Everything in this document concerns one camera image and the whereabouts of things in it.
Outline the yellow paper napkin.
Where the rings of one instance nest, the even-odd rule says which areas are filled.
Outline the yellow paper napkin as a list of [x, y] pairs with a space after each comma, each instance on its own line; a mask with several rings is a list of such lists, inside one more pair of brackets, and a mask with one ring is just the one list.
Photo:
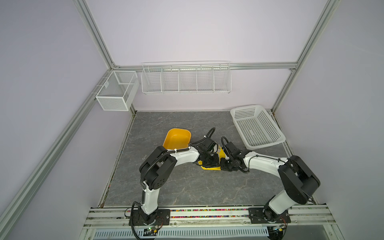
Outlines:
[[[207, 152], [207, 153], [211, 153], [211, 154], [217, 153], [217, 154], [219, 154], [220, 159], [221, 159], [221, 158], [226, 158], [226, 154], [224, 153], [224, 151], [222, 150], [221, 147], [219, 147], [219, 148], [217, 149], [217, 152]], [[202, 168], [203, 170], [213, 170], [213, 171], [220, 171], [220, 170], [221, 170], [220, 166], [217, 167], [217, 168], [204, 168], [204, 167], [201, 167], [201, 168]]]

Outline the white perforated plastic basket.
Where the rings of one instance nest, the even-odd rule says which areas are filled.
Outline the white perforated plastic basket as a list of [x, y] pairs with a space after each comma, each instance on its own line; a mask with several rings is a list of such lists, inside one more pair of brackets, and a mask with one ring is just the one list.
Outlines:
[[261, 105], [234, 108], [230, 114], [248, 150], [267, 148], [286, 141], [276, 122]]

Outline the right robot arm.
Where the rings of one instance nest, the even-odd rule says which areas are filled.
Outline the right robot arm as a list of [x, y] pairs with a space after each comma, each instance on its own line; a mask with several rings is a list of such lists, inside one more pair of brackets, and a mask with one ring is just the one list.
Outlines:
[[279, 177], [284, 189], [273, 196], [262, 210], [268, 223], [275, 223], [294, 205], [309, 202], [321, 182], [306, 163], [298, 156], [278, 158], [261, 155], [250, 150], [240, 150], [226, 137], [221, 137], [222, 149], [226, 155], [221, 159], [221, 170], [249, 173], [251, 169]]

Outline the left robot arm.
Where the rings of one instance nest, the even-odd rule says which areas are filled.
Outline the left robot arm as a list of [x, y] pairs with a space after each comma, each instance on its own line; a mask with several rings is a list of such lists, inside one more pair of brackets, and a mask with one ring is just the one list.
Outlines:
[[142, 200], [131, 210], [132, 223], [151, 225], [158, 217], [160, 188], [166, 183], [174, 168], [186, 163], [206, 170], [220, 168], [221, 147], [212, 140], [216, 128], [211, 128], [204, 137], [191, 142], [191, 132], [185, 129], [168, 131], [162, 146], [157, 147], [139, 168]]

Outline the yellow plastic tray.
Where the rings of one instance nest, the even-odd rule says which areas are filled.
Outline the yellow plastic tray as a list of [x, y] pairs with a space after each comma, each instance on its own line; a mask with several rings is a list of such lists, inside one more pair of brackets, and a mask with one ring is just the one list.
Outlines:
[[163, 147], [168, 150], [185, 149], [189, 146], [191, 132], [185, 129], [171, 129], [168, 131]]

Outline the white vent grille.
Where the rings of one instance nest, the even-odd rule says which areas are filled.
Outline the white vent grille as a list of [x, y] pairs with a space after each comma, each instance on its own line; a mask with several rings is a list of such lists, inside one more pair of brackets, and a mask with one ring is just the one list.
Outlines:
[[[268, 237], [267, 227], [212, 227], [212, 228], [162, 228], [158, 233], [150, 234], [144, 229], [137, 230], [142, 240], [171, 239], [225, 239], [235, 237]], [[101, 229], [93, 236], [94, 240], [134, 240], [131, 229]]]

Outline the white mesh box basket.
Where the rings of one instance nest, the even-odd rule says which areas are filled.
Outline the white mesh box basket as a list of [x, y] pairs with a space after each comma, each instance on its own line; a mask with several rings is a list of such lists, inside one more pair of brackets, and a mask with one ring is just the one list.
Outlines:
[[104, 111], [129, 111], [140, 83], [135, 71], [111, 71], [96, 95]]

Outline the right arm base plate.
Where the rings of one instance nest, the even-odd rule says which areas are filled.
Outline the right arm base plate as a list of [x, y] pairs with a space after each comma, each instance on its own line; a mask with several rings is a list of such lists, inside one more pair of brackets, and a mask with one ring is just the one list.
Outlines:
[[264, 208], [249, 208], [249, 219], [252, 224], [288, 224], [291, 223], [291, 218], [288, 211], [282, 214], [276, 214], [270, 209]]

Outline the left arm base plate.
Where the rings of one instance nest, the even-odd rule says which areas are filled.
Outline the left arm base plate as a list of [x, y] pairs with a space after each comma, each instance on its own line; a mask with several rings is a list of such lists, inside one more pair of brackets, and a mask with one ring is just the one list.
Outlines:
[[133, 210], [129, 225], [134, 226], [168, 226], [170, 224], [171, 211], [170, 209], [157, 209], [153, 213], [147, 215], [141, 208]]

